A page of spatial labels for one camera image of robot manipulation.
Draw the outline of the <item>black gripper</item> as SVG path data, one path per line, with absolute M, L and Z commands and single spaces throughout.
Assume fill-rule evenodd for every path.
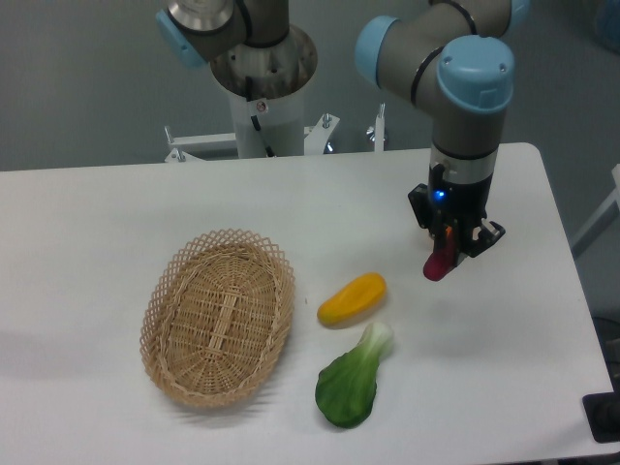
M 474 183 L 451 182 L 447 167 L 436 164 L 429 169 L 428 182 L 408 194 L 418 225 L 433 239 L 434 253 L 446 249 L 448 228 L 455 229 L 455 266 L 493 247 L 506 233 L 485 218 L 491 181 L 492 175 Z

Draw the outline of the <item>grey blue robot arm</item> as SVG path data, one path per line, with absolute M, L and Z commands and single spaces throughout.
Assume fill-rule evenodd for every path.
M 358 73 L 433 122 L 428 180 L 408 196 L 433 240 L 423 268 L 430 280 L 504 235 L 486 214 L 513 94 L 514 58 L 502 38 L 528 10 L 525 1 L 434 1 L 414 20 L 375 17 L 356 40 Z M 303 152 L 302 98 L 318 57 L 287 2 L 171 1 L 156 22 L 185 65 L 208 65 L 229 93 L 240 157 Z

